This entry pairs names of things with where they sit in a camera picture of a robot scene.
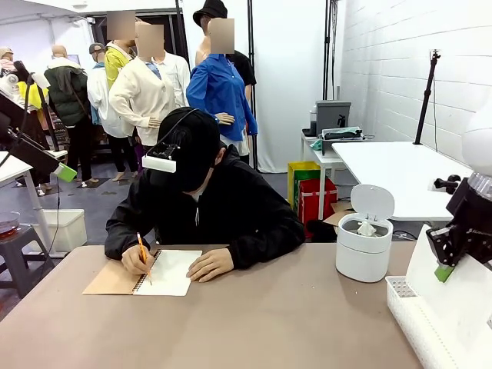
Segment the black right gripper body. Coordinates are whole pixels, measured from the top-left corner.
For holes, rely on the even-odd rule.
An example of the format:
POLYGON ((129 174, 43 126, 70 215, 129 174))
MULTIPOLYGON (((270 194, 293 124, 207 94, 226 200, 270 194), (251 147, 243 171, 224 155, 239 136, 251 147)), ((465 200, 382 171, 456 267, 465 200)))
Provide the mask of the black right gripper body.
POLYGON ((446 209, 453 215, 449 227, 450 261, 457 265, 468 254, 481 264, 491 261, 491 200, 472 188, 465 178, 446 209))

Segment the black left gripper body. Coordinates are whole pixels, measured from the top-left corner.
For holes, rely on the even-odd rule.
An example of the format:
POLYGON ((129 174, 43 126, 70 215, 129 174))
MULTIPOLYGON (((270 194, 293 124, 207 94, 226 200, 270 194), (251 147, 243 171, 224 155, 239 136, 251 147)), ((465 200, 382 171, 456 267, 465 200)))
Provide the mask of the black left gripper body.
POLYGON ((1 133, 6 133, 8 127, 13 131, 27 132, 28 112, 10 98, 1 95, 1 133))

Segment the person's right hand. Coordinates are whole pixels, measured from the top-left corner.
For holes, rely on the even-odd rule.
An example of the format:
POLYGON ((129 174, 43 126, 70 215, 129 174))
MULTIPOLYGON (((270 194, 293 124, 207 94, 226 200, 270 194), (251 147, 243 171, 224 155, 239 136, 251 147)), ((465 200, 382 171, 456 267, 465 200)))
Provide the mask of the person's right hand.
POLYGON ((135 275, 148 274, 154 260, 149 249, 139 244, 131 246, 121 256, 125 269, 135 275))

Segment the person's left hand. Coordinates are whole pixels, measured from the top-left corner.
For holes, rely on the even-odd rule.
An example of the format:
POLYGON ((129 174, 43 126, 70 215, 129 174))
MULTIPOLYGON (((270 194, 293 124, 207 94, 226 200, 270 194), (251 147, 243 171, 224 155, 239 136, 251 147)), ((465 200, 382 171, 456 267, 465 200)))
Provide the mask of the person's left hand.
POLYGON ((231 253, 227 248, 206 252, 189 267, 187 277, 191 281, 205 283, 234 269, 231 253))

